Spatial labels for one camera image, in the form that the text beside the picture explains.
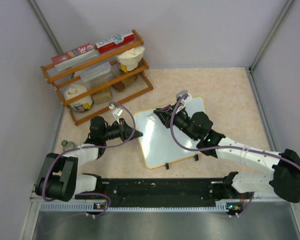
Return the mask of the upper white paper-lid jar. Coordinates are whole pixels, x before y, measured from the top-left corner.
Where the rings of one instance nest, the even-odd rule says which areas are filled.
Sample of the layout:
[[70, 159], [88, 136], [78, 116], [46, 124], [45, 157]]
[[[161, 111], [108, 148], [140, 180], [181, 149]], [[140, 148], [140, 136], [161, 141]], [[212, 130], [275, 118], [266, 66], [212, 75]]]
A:
[[128, 73], [136, 69], [143, 58], [145, 48], [143, 46], [126, 50], [115, 57], [117, 67], [123, 73]]

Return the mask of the reddish brown sponge stack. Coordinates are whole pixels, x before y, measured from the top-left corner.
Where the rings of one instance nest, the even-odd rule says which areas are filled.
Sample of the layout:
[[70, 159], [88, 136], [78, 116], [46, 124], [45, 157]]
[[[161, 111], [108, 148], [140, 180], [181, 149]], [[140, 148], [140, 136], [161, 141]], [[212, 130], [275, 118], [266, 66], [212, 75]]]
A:
[[131, 86], [136, 80], [137, 80], [137, 75], [133, 75], [133, 76], [130, 76], [128, 78], [125, 78], [121, 81], [118, 81], [116, 83], [114, 83], [112, 85], [112, 87], [118, 91], [118, 92], [122, 92], [124, 91], [126, 88], [128, 88], [129, 86]]

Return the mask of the small glass bottle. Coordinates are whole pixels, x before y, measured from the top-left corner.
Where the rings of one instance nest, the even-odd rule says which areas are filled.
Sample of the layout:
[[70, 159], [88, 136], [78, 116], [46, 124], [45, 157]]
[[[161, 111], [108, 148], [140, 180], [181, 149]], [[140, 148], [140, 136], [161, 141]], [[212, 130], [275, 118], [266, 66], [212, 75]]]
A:
[[73, 141], [67, 141], [67, 140], [63, 140], [61, 142], [61, 145], [62, 145], [63, 152], [75, 149], [77, 147], [77, 145]]

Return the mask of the clear plastic box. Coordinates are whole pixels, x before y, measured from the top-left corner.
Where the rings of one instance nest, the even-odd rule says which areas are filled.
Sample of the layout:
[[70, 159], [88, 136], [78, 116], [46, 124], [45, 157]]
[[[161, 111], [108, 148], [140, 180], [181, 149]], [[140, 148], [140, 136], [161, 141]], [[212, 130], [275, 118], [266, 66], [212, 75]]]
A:
[[111, 71], [111, 67], [112, 65], [109, 62], [105, 62], [98, 66], [89, 68], [88, 70], [82, 72], [79, 76], [84, 83], [87, 83], [91, 80], [94, 80], [100, 76], [109, 73]]

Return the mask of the red white wrap box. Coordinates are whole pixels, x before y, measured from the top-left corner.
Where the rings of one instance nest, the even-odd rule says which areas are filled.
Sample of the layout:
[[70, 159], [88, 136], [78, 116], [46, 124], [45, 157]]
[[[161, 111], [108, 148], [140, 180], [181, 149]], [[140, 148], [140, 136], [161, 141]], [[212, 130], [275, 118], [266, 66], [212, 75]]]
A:
[[105, 38], [104, 40], [96, 41], [95, 47], [100, 54], [104, 54], [134, 41], [134, 33], [132, 31], [128, 31], [125, 33], [115, 34], [111, 37]]

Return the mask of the yellow framed whiteboard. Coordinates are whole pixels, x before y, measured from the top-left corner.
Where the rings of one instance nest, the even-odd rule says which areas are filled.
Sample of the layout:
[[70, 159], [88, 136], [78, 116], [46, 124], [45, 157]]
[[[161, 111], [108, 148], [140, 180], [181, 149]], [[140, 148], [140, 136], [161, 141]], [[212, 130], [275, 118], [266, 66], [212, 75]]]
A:
[[[179, 147], [172, 138], [171, 130], [165, 128], [157, 116], [147, 117], [155, 108], [163, 106], [156, 106], [134, 114], [136, 130], [143, 133], [138, 141], [144, 163], [148, 169], [158, 168], [166, 163], [172, 164], [202, 154], [199, 151], [188, 151]], [[195, 112], [206, 112], [204, 98], [200, 95], [194, 96], [192, 102], [185, 109], [189, 117]], [[178, 142], [184, 147], [196, 149], [199, 141], [193, 141], [175, 126], [173, 127], [173, 133]]]

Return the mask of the tan sponge stack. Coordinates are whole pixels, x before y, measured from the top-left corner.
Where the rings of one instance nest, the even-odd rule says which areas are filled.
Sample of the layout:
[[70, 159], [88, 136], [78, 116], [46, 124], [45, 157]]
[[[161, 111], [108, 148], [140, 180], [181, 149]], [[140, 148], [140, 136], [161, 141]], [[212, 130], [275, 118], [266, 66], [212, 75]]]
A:
[[95, 92], [92, 95], [92, 99], [95, 104], [101, 104], [101, 103], [111, 101], [113, 98], [112, 98], [110, 87], [106, 87], [106, 88], [103, 88], [103, 89]]

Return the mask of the orange wooden shelf rack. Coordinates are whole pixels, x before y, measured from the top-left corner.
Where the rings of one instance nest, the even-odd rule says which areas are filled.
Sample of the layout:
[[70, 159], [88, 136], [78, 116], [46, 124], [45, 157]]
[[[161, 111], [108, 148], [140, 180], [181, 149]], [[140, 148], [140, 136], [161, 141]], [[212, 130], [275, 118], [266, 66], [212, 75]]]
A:
[[89, 42], [41, 66], [42, 74], [67, 108], [75, 125], [109, 110], [107, 103], [121, 96], [126, 103], [153, 90], [145, 70], [144, 41], [136, 30], [95, 43]]

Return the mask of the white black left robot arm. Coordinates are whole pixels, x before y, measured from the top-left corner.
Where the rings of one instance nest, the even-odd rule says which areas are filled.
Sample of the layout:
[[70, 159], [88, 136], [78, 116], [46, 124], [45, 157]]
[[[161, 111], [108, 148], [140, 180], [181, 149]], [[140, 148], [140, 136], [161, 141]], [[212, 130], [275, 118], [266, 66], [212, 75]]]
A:
[[143, 133], [132, 128], [124, 118], [109, 125], [101, 116], [90, 120], [89, 134], [85, 142], [61, 154], [46, 155], [37, 178], [34, 192], [45, 201], [68, 202], [74, 195], [87, 192], [92, 198], [99, 198], [104, 191], [97, 176], [84, 173], [78, 176], [78, 168], [103, 156], [111, 146], [107, 141], [120, 139], [123, 143], [140, 138]]

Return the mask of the red foil wrap box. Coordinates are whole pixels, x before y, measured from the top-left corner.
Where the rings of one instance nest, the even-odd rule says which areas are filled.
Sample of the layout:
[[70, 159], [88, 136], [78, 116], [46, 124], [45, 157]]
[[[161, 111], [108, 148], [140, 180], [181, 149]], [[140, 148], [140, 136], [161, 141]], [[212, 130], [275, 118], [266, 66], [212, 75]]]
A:
[[54, 67], [60, 72], [97, 56], [91, 42], [51, 58]]

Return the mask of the white marker pen magenta cap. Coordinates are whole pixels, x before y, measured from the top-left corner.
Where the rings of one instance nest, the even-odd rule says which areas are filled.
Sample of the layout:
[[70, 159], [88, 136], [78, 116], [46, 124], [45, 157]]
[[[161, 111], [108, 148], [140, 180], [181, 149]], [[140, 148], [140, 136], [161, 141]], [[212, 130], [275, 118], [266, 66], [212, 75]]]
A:
[[166, 106], [163, 106], [163, 107], [158, 107], [158, 108], [155, 108], [150, 114], [147, 115], [147, 117], [151, 117], [153, 115], [157, 115], [157, 114], [161, 114], [161, 113], [166, 113], [169, 111], [169, 109], [171, 108], [171, 105], [168, 104]]

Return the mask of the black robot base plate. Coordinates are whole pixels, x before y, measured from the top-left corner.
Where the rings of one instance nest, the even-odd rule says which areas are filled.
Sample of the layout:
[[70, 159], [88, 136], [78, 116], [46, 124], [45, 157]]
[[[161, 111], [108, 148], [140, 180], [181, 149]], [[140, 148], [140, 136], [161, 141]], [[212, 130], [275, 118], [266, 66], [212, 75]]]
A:
[[113, 208], [214, 207], [252, 195], [237, 192], [223, 178], [100, 178], [93, 192], [107, 195]]

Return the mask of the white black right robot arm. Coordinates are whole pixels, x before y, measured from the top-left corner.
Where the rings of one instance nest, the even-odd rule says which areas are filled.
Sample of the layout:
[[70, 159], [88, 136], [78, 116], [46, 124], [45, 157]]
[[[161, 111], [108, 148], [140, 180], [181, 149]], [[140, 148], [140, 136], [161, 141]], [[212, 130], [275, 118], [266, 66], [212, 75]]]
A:
[[189, 116], [186, 110], [173, 114], [172, 106], [156, 108], [153, 114], [170, 130], [178, 128], [197, 141], [196, 149], [206, 156], [231, 160], [258, 173], [230, 173], [225, 178], [223, 192], [229, 198], [240, 193], [274, 193], [290, 203], [300, 201], [300, 157], [291, 150], [264, 151], [232, 140], [212, 129], [213, 122], [203, 112]]

